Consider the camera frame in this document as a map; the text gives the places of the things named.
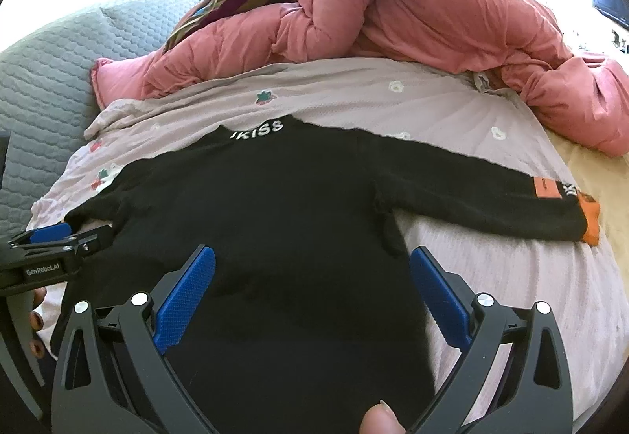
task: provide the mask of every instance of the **human hand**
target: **human hand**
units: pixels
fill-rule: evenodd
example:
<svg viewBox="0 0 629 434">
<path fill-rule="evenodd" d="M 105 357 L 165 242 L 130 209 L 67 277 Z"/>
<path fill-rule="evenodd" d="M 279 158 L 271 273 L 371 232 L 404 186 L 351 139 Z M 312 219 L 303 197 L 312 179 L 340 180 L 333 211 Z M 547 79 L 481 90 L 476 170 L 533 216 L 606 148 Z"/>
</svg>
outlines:
<svg viewBox="0 0 629 434">
<path fill-rule="evenodd" d="M 35 289 L 34 292 L 35 295 L 33 296 L 33 308 L 37 308 L 40 304 L 42 304 L 43 299 L 46 297 L 46 287 Z M 42 316 L 39 315 L 36 311 L 30 312 L 28 316 L 28 321 L 34 331 L 41 331 L 43 329 Z M 43 346 L 41 340 L 33 339 L 31 340 L 29 345 L 33 356 L 35 356 L 37 359 L 43 358 L 46 354 L 46 349 Z"/>
<path fill-rule="evenodd" d="M 359 434 L 404 434 L 406 429 L 385 401 L 373 406 L 362 419 Z"/>
</svg>

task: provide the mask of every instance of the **fingernail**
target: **fingernail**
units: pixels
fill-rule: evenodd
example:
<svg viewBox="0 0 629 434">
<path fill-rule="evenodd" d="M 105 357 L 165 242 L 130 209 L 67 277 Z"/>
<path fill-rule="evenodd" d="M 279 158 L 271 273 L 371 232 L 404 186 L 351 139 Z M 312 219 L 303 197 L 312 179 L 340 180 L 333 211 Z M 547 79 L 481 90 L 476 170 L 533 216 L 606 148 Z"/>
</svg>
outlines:
<svg viewBox="0 0 629 434">
<path fill-rule="evenodd" d="M 37 359 L 43 358 L 45 349 L 42 342 L 40 342 L 39 340 L 31 340 L 29 346 L 31 348 L 33 356 L 35 356 Z"/>
<path fill-rule="evenodd" d="M 31 327 L 36 330 L 39 331 L 41 329 L 43 329 L 43 319 L 42 316 L 39 315 L 36 311 L 32 311 L 29 314 L 29 320 L 31 323 Z"/>
<path fill-rule="evenodd" d="M 389 405 L 384 400 L 380 401 L 380 405 L 384 408 L 384 410 L 388 414 L 390 414 L 395 419 L 395 421 L 397 421 L 397 416 L 395 416 L 395 413 L 393 412 L 393 410 L 389 408 Z"/>
</svg>

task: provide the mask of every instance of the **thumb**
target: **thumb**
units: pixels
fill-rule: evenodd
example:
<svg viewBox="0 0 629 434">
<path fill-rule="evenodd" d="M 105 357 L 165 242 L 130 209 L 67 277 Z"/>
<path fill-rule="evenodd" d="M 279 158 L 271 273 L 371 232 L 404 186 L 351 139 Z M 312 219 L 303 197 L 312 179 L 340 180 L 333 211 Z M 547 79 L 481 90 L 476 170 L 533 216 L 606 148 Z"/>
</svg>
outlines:
<svg viewBox="0 0 629 434">
<path fill-rule="evenodd" d="M 359 434 L 404 434 L 406 430 L 385 401 L 373 406 L 362 419 Z"/>
</svg>

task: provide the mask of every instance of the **bed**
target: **bed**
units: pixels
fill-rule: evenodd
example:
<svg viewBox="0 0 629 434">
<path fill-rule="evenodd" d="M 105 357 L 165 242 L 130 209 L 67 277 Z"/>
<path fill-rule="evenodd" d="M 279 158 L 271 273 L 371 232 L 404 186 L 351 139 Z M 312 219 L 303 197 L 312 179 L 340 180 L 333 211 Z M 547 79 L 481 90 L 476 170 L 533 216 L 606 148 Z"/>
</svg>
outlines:
<svg viewBox="0 0 629 434">
<path fill-rule="evenodd" d="M 544 299 L 553 305 L 574 373 L 575 428 L 583 424 L 627 359 L 623 283 L 629 282 L 629 248 L 622 234 L 629 214 L 619 208 L 629 201 L 626 158 L 611 159 L 546 135 L 510 90 L 480 93 L 469 75 L 387 59 L 269 65 L 164 99 L 117 101 L 98 114 L 87 80 L 93 60 L 157 48 L 197 1 L 123 0 L 57 21 L 0 54 L 0 126 L 12 130 L 0 232 L 21 230 L 40 197 L 29 227 L 61 220 L 96 193 L 103 170 L 111 174 L 138 158 L 182 148 L 218 124 L 243 129 L 289 112 L 322 125 L 430 142 L 534 175 L 575 179 L 601 203 L 607 236 L 598 248 L 516 241 L 404 212 L 397 220 L 409 248 L 426 244 L 474 289 L 492 292 L 504 304 L 530 307 Z M 270 102 L 259 102 L 264 92 Z M 62 291 L 51 287 L 42 305 L 47 343 Z M 440 385 L 458 352 L 445 346 L 434 324 L 430 340 Z M 486 407 L 505 357 L 503 351 L 471 417 Z"/>
</svg>

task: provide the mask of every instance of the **blue gripper pad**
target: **blue gripper pad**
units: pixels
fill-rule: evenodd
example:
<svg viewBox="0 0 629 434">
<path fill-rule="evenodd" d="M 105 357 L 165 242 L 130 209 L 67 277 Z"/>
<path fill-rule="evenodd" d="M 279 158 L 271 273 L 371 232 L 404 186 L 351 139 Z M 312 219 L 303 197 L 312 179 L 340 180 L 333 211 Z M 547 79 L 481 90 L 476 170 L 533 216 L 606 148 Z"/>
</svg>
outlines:
<svg viewBox="0 0 629 434">
<path fill-rule="evenodd" d="M 410 266 L 413 283 L 447 344 L 467 351 L 472 345 L 470 317 L 441 274 L 442 270 L 436 268 L 421 248 L 411 253 Z"/>
<path fill-rule="evenodd" d="M 181 341 L 215 270 L 214 252 L 203 248 L 158 310 L 153 341 L 160 354 Z"/>
<path fill-rule="evenodd" d="M 60 241 L 72 235 L 72 228 L 67 223 L 53 224 L 35 230 L 30 238 L 31 244 Z"/>
</svg>

